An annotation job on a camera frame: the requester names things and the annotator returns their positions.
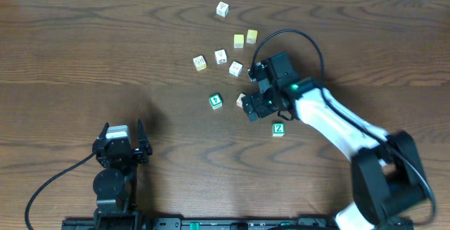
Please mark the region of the white block red side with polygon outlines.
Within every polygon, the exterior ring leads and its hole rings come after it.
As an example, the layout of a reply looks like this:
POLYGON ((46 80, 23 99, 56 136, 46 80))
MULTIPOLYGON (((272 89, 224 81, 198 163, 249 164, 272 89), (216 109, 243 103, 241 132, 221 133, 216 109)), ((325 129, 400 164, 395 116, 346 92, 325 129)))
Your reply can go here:
POLYGON ((243 108, 243 98, 244 98, 244 97, 245 97, 245 94, 241 93, 241 94, 238 96, 237 100, 236 100, 236 105, 237 105, 239 108, 243 108))

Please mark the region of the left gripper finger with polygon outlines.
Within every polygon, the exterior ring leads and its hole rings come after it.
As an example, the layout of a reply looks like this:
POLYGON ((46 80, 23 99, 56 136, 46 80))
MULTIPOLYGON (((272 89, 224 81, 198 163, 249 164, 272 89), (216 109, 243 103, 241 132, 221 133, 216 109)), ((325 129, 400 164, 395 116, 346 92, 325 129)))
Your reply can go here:
POLYGON ((149 142, 141 119, 138 119, 138 143, 141 148, 149 149, 149 142))
POLYGON ((101 133, 97 136, 96 141, 104 141, 106 140, 106 134, 109 128, 109 124, 106 122, 102 128, 101 133))

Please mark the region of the green Z block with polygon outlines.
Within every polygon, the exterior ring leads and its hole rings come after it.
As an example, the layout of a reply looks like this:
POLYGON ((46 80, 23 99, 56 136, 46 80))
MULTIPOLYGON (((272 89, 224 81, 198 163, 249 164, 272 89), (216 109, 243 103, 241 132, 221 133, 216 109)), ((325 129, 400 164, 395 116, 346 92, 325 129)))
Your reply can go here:
POLYGON ((284 123, 273 123, 272 136, 284 136, 284 134, 285 134, 285 124, 284 123))

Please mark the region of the green lightning block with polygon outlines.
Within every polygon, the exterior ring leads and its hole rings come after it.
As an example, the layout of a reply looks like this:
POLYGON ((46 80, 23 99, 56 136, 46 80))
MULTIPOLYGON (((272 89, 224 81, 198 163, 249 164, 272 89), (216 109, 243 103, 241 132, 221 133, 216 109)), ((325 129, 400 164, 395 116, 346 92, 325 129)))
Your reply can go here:
POLYGON ((219 94, 215 94, 209 97, 209 103, 213 110, 216 110, 223 106, 223 101, 219 94))

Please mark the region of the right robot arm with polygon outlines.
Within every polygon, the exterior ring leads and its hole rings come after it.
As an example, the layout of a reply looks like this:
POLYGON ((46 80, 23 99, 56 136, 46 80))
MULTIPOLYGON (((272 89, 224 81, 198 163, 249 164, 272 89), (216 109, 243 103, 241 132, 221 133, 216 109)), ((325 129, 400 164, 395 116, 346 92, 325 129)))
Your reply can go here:
POLYGON ((248 75, 259 87, 243 98, 250 121, 288 111, 348 159, 354 201, 334 217, 338 229, 412 229, 398 214, 426 199, 435 201, 408 133, 391 134, 362 120, 320 82, 301 78, 286 53, 252 63, 248 75))

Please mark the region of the white block blue side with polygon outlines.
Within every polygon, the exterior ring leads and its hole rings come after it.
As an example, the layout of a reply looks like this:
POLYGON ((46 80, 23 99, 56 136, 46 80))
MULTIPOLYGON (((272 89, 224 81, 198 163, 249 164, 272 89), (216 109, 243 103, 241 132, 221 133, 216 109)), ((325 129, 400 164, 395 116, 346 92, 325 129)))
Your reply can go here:
POLYGON ((248 69, 247 75, 248 75, 248 77, 250 78, 250 81, 251 81, 252 83, 255 83, 255 82, 256 82, 256 79, 255 79, 255 77, 254 77, 254 75, 253 75, 253 71, 252 71, 251 68, 248 69))

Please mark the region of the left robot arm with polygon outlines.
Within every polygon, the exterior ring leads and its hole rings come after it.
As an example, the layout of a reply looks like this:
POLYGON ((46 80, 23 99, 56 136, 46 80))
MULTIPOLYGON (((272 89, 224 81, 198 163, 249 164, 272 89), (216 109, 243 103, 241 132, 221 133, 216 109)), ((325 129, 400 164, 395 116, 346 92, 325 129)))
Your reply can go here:
POLYGON ((142 121, 138 121, 138 147, 131 147, 126 125, 105 124, 92 145, 96 160, 103 167, 94 178, 97 196, 95 229, 151 229, 148 218, 136 209, 137 168, 153 154, 142 121))

